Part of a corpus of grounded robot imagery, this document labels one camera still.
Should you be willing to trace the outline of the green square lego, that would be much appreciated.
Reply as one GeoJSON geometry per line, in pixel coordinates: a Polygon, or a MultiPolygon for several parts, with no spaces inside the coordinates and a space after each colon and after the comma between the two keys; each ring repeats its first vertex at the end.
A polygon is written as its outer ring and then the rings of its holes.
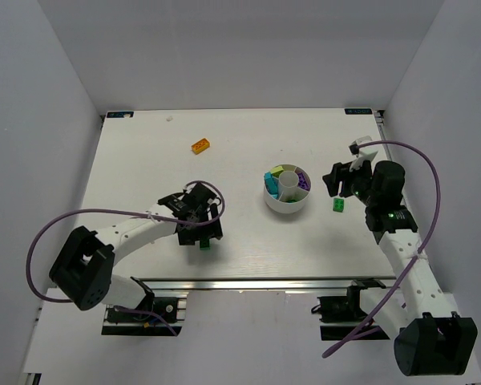
{"type": "Polygon", "coordinates": [[[333,211],[336,213],[343,213],[345,208],[345,200],[343,198],[335,197],[333,199],[333,211]]]}

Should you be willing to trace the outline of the green small lego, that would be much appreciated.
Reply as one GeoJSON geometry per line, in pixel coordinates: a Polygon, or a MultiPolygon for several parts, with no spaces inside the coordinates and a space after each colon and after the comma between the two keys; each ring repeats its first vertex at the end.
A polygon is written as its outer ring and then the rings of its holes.
{"type": "Polygon", "coordinates": [[[199,248],[201,251],[210,250],[210,240],[209,239],[200,240],[199,248]]]}

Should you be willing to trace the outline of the teal long lego brick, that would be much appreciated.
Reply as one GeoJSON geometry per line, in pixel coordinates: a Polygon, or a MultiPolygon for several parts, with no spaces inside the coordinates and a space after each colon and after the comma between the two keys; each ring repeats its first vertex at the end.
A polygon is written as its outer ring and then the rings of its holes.
{"type": "Polygon", "coordinates": [[[264,182],[267,192],[274,199],[277,199],[279,197],[278,178],[274,176],[271,172],[267,172],[266,174],[264,174],[264,182]]]}

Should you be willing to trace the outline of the yellow long lego brick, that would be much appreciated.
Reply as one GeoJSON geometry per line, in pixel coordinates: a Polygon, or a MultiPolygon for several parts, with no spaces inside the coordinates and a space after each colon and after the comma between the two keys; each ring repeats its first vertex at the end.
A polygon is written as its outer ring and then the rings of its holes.
{"type": "Polygon", "coordinates": [[[198,140],[191,146],[191,150],[195,155],[202,153],[208,148],[210,148],[210,142],[206,138],[198,140]]]}

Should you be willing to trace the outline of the purple long lego brick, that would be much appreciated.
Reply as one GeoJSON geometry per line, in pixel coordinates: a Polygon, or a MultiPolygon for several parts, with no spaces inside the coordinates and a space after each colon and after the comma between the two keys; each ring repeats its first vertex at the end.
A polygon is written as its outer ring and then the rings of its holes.
{"type": "Polygon", "coordinates": [[[310,185],[308,180],[306,179],[305,174],[303,172],[298,172],[297,176],[298,176],[298,187],[305,191],[309,191],[310,185]]]}

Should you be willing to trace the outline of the lime long lego brick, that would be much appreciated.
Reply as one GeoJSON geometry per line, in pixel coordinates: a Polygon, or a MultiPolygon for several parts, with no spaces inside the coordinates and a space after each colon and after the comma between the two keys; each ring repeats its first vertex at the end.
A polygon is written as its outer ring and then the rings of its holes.
{"type": "Polygon", "coordinates": [[[279,178],[280,175],[285,171],[284,167],[280,164],[269,170],[269,173],[273,178],[279,178]]]}

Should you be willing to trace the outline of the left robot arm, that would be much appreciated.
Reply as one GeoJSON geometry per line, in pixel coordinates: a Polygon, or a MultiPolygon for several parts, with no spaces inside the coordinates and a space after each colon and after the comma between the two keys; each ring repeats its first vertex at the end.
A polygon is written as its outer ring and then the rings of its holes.
{"type": "Polygon", "coordinates": [[[80,310],[100,303],[133,314],[152,311],[155,295],[138,278],[114,274],[115,266],[138,249],[175,236],[181,246],[221,239],[222,193],[197,180],[180,192],[160,198],[142,213],[128,212],[127,220],[98,230],[74,229],[49,272],[50,280],[80,310]]]}

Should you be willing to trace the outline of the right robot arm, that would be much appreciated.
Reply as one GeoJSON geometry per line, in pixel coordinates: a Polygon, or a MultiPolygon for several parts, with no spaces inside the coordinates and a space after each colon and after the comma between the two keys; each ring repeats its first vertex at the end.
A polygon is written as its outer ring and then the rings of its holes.
{"type": "Polygon", "coordinates": [[[459,315],[437,283],[427,256],[420,252],[418,226],[402,203],[405,170],[395,162],[368,160],[358,168],[336,163],[323,181],[331,197],[358,198],[366,207],[366,225],[387,257],[403,304],[378,283],[350,290],[366,313],[394,342],[394,357],[406,376],[462,375],[467,369],[477,327],[459,315]]]}

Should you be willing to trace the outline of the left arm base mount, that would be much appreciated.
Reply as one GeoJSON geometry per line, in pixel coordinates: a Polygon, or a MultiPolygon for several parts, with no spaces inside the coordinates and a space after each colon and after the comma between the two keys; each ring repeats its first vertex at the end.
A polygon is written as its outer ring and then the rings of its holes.
{"type": "Polygon", "coordinates": [[[101,335],[177,337],[185,319],[186,300],[172,294],[159,296],[143,281],[131,280],[143,290],[143,298],[133,309],[107,305],[101,335]]]}

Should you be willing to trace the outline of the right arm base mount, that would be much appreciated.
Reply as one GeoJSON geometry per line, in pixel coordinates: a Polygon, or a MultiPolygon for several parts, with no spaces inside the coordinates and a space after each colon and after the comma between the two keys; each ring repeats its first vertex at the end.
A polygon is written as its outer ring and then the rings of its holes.
{"type": "Polygon", "coordinates": [[[366,316],[360,307],[360,292],[373,288],[385,289],[379,280],[354,280],[343,294],[318,297],[310,313],[319,316],[322,341],[340,341],[366,316]]]}

